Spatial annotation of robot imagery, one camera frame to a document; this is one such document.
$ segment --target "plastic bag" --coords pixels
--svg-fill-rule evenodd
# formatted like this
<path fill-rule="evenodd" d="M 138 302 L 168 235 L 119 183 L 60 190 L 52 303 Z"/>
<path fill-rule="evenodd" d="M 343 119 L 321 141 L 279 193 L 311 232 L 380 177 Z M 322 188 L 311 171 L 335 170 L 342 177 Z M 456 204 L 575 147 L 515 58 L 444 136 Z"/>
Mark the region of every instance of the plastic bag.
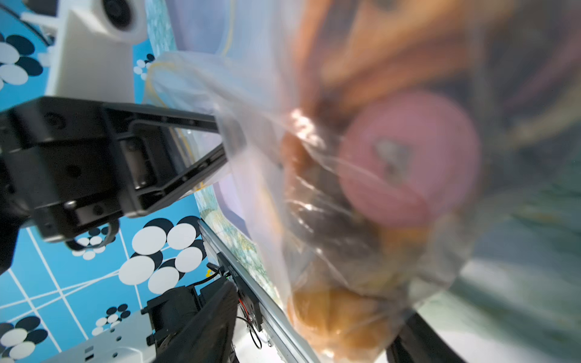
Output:
<path fill-rule="evenodd" d="M 174 65 L 168 62 L 155 62 L 150 66 L 150 69 L 155 70 L 156 77 L 146 82 L 143 103 L 200 114 L 216 115 L 214 103 L 202 83 L 184 82 L 184 79 L 175 73 Z M 171 140 L 169 143 L 172 146 L 171 155 L 175 159 L 179 159 L 174 160 L 174 166 L 176 166 L 178 171 L 182 170 L 180 167 L 187 168 L 193 165 L 222 143 L 222 137 L 219 134 L 182 128 L 169 128 L 165 131 L 165 136 Z M 226 164 L 195 185 L 184 196 L 214 184 L 228 174 L 230 174 L 230 167 Z"/>
<path fill-rule="evenodd" d="M 293 326 L 322 357 L 372 361 L 450 286 L 475 238 L 575 151 L 581 8 L 248 3 L 260 3 L 246 19 L 255 52 L 158 62 L 214 102 Z"/>

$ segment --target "blue wallpaper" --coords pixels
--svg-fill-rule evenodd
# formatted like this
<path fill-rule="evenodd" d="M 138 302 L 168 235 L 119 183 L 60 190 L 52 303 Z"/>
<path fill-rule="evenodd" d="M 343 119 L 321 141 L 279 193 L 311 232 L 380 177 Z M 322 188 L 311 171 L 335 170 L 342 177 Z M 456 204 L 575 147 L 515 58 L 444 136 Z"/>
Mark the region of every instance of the blue wallpaper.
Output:
<path fill-rule="evenodd" d="M 1 1 L 26 11 L 19 0 Z M 0 33 L 1 111 L 42 96 L 49 68 L 39 66 L 47 53 L 43 41 L 1 9 Z M 136 103 L 152 61 L 149 40 L 134 46 Z M 209 270 L 197 217 L 189 196 L 144 218 L 122 218 L 116 240 L 105 247 L 90 248 L 106 226 L 84 233 L 77 240 L 89 249 L 79 253 L 44 242 L 35 227 L 22 229 L 12 267 L 0 275 L 0 363 L 41 362 L 122 324 L 164 290 L 204 279 Z"/>

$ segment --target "white line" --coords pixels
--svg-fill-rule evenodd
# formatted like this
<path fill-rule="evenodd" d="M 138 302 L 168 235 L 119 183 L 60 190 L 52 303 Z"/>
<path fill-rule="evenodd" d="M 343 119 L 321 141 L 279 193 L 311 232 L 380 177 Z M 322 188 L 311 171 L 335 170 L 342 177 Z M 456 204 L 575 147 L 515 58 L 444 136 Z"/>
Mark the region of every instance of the white line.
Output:
<path fill-rule="evenodd" d="M 125 257 L 127 261 L 129 261 L 129 254 L 127 253 L 127 246 L 125 245 L 125 239 L 123 238 L 123 233 L 121 228 L 119 228 L 119 237 L 121 237 L 121 244 L 123 245 L 123 250 L 125 251 Z M 137 289 L 137 285 L 135 285 L 135 294 L 137 295 L 137 302 L 139 303 L 139 309 L 142 310 L 144 307 L 141 304 L 141 297 L 139 296 L 139 290 Z"/>
<path fill-rule="evenodd" d="M 30 298 L 30 300 L 34 300 L 34 299 L 40 299 L 41 297 L 45 297 L 45 296 L 49 296 L 52 294 L 58 294 L 59 292 L 57 290 L 53 290 L 50 292 L 45 292 L 44 294 L 40 294 L 40 295 L 36 295 Z"/>
<path fill-rule="evenodd" d="M 137 285 L 134 285 L 135 287 L 135 294 L 137 294 L 137 302 L 139 302 L 139 309 L 143 310 L 143 305 L 141 305 L 141 298 L 139 297 L 139 290 L 137 289 Z"/>
<path fill-rule="evenodd" d="M 8 273 L 10 274 L 10 276 L 12 276 L 12 279 L 14 280 L 14 283 L 16 284 L 16 286 L 18 287 L 18 289 L 20 290 L 20 292 L 22 293 L 22 295 L 24 296 L 24 299 L 26 300 L 26 302 L 29 304 L 30 308 L 32 308 L 32 311 L 34 313 L 34 315 L 36 315 L 39 319 L 40 319 L 40 324 L 42 324 L 42 327 L 44 328 L 44 330 L 46 330 L 46 332 L 48 333 L 48 337 L 51 338 L 52 343 L 55 345 L 56 350 L 60 352 L 62 352 L 62 350 L 60 349 L 58 343 L 55 340 L 55 337 L 52 336 L 51 331 L 48 329 L 48 327 L 46 326 L 46 324 L 44 323 L 44 320 L 42 319 L 42 317 L 40 316 L 40 313 L 38 312 L 38 310 L 34 307 L 33 302 L 28 298 L 28 295 L 26 294 L 26 291 L 24 291 L 24 288 L 22 287 L 22 285 L 20 284 L 20 281 L 18 281 L 18 279 L 16 278 L 16 275 L 14 274 L 14 272 L 12 272 L 12 269 L 9 268 L 8 269 Z"/>
<path fill-rule="evenodd" d="M 93 280 L 89 280 L 89 281 L 85 281 L 85 282 L 81 282 L 81 283 L 76 283 L 76 284 L 71 285 L 71 286 L 63 287 L 61 290 L 62 291 L 70 290 L 70 289 L 74 289 L 75 287 L 82 286 L 86 283 L 99 282 L 101 280 L 108 279 L 108 278 L 113 277 L 113 276 L 117 276 L 118 274 L 119 274 L 119 270 L 116 269 L 115 271 L 110 272 L 105 276 L 97 277 L 96 279 L 93 279 Z"/>
<path fill-rule="evenodd" d="M 127 253 L 127 247 L 125 246 L 125 239 L 123 238 L 123 233 L 121 233 L 121 228 L 119 228 L 119 237 L 121 237 L 121 244 L 123 245 L 123 250 L 125 251 L 125 257 L 129 260 L 129 254 Z"/>
<path fill-rule="evenodd" d="M 81 333 L 83 333 L 85 340 L 89 340 L 87 333 L 85 333 L 85 329 L 83 329 L 83 327 L 81 326 L 81 323 L 79 323 L 77 316 L 74 314 L 73 309 L 71 308 L 71 305 L 69 305 L 67 298 L 64 296 L 63 291 L 60 289 L 59 283 L 56 281 L 55 276 L 52 274 L 51 268 L 48 267 L 48 263 L 46 263 L 46 260 L 44 259 L 44 255 L 42 254 L 42 251 L 38 247 L 38 243 L 36 242 L 36 239 L 34 238 L 33 233 L 30 231 L 30 227 L 27 228 L 26 230 L 28 231 L 28 235 L 30 236 L 30 239 L 33 241 L 34 248 L 36 249 L 38 255 L 40 256 L 40 259 L 42 260 L 42 263 L 43 263 L 44 267 L 46 268 L 48 275 L 51 277 L 52 283 L 55 284 L 55 287 L 58 290 L 61 298 L 63 299 L 64 304 L 67 305 L 67 309 L 69 309 L 69 312 L 71 313 L 71 316 L 73 317 L 73 320 L 75 321 L 75 323 L 77 323 L 77 326 L 78 326 L 79 330 L 81 331 Z"/>
<path fill-rule="evenodd" d="M 94 280 L 91 280 L 91 281 L 85 282 L 85 285 L 84 285 L 84 286 L 81 286 L 81 287 L 79 287 L 78 289 L 74 289 L 73 291 L 70 291 L 70 292 L 68 292 L 68 293 L 64 294 L 64 296 L 66 297 L 66 296 L 68 296 L 68 295 L 74 294 L 75 292 L 81 291 L 81 290 L 83 290 L 85 287 L 89 287 L 89 286 L 93 285 L 94 283 L 97 283 L 97 282 L 99 282 L 99 281 L 101 281 L 101 280 L 103 280 L 103 279 L 106 279 L 106 278 L 109 278 L 109 277 L 112 277 L 112 276 L 117 276 L 117 274 L 118 274 L 118 273 L 119 273 L 119 271 L 118 271 L 118 270 L 117 270 L 117 271 L 113 271 L 113 272 L 111 272 L 111 274 L 109 274 L 109 275 L 106 275 L 106 276 L 104 276 L 104 277 L 102 277 L 102 278 L 98 278 L 98 279 L 94 279 Z M 37 309 L 37 310 L 40 310 L 40 309 L 42 309 L 42 308 L 44 308 L 44 307 L 46 307 L 46 306 L 49 306 L 49 305 L 50 305 L 50 304 L 52 304 L 52 303 L 55 303 L 55 302 L 59 301 L 60 299 L 62 299 L 62 297 L 60 297 L 60 296 L 59 296 L 59 297 L 57 297 L 57 298 L 55 298 L 55 299 L 52 299 L 51 301 L 47 301 L 46 303 L 44 303 L 44 304 L 42 304 L 42 305 L 39 305 L 39 306 L 37 306 L 37 307 L 36 307 L 36 309 Z M 32 311 L 27 311 L 27 312 L 25 312 L 24 314 L 20 314 L 20 315 L 18 315 L 17 317 L 14 317 L 14 318 L 12 318 L 12 319 L 8 320 L 8 322 L 9 322 L 9 323 L 11 323 L 11 322 L 13 322 L 13 321 L 15 321 L 15 320 L 18 320 L 18 319 L 20 319 L 20 318 L 22 318 L 22 317 L 24 317 L 24 316 L 26 316 L 26 315 L 30 314 L 31 312 L 32 312 Z"/>
<path fill-rule="evenodd" d="M 0 306 L 0 310 L 1 310 L 1 309 L 4 309 L 4 308 L 9 308 L 9 307 L 11 307 L 11 306 L 14 306 L 14 305 L 18 305 L 18 304 L 26 303 L 26 302 L 27 302 L 27 301 L 26 301 L 26 299 L 25 299 L 25 300 L 19 300 L 19 301 L 15 301 L 15 302 L 13 302 L 13 303 L 10 303 L 10 304 L 6 304 L 6 305 L 2 305 L 2 306 Z"/>

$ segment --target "screw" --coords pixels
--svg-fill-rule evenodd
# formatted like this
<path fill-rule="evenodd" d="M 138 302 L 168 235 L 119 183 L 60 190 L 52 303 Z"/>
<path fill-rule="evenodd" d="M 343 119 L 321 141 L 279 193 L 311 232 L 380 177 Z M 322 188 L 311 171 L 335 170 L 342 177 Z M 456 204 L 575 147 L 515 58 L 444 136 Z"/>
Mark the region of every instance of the screw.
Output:
<path fill-rule="evenodd" d="M 65 202 L 63 204 L 64 209 L 75 209 L 77 207 L 77 201 L 76 200 L 69 200 L 68 202 Z"/>
<path fill-rule="evenodd" d="M 54 113 L 54 112 L 49 112 L 46 115 L 44 115 L 46 122 L 49 125 L 52 125 L 54 127 L 56 127 L 59 130 L 62 130 L 65 128 L 65 126 L 67 125 L 65 119 L 63 116 Z"/>
<path fill-rule="evenodd" d="M 139 149 L 139 145 L 137 144 L 136 140 L 131 139 L 131 140 L 127 141 L 127 150 L 137 151 L 137 149 Z"/>
<path fill-rule="evenodd" d="M 93 214 L 102 215 L 103 213 L 105 213 L 105 210 L 103 209 L 103 207 L 101 207 L 99 205 L 93 207 Z"/>

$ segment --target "pink object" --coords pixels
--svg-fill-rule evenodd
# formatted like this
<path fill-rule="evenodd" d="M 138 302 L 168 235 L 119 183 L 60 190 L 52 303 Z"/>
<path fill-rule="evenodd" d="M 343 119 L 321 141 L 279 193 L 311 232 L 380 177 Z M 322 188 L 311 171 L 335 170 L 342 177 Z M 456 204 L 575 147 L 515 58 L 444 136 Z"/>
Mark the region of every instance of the pink object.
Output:
<path fill-rule="evenodd" d="M 425 225 L 474 187 L 480 142 L 452 100 L 412 91 L 373 103 L 339 147 L 341 188 L 353 207 L 387 227 Z"/>

